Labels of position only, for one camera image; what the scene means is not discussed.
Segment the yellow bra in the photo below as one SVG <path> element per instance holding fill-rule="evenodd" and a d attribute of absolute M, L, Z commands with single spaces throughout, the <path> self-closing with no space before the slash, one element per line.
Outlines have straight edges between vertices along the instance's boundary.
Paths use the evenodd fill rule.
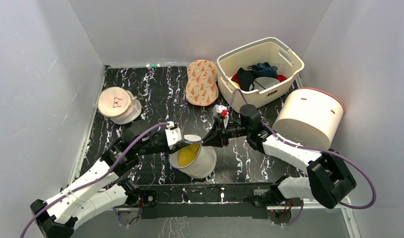
<path fill-rule="evenodd" d="M 180 167 L 187 166 L 193 160 L 195 160 L 196 157 L 198 156 L 200 147 L 201 147 L 201 145 L 199 143 L 193 143 L 193 144 L 190 144 L 189 146 L 182 148 L 179 151 L 179 155 L 178 155 L 179 166 Z"/>

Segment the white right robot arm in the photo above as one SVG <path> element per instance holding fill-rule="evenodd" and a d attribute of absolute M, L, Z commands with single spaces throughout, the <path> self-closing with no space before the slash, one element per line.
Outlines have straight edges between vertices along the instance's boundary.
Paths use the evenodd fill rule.
<path fill-rule="evenodd" d="M 202 140 L 204 146 L 224 147 L 231 138 L 245 137 L 252 149 L 279 158 L 306 174 L 299 178 L 282 176 L 265 193 L 246 197 L 246 201 L 284 205 L 293 198 L 314 199 L 332 209 L 356 188 L 356 180 L 337 152 L 303 149 L 271 132 L 255 106 L 244 105 L 239 121 L 229 120 L 223 105 L 215 105 L 212 112 L 214 124 Z"/>

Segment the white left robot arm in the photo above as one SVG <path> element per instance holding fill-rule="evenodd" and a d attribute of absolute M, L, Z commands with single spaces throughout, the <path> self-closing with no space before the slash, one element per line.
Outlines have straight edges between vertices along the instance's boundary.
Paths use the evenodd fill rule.
<path fill-rule="evenodd" d="M 147 200 L 148 191 L 121 177 L 138 165 L 143 155 L 171 154 L 185 144 L 183 132 L 172 121 L 146 130 L 137 123 L 124 128 L 87 172 L 53 197 L 30 205 L 33 218 L 20 236 L 35 223 L 46 238 L 69 238 L 83 223 L 108 209 L 154 205 Z"/>

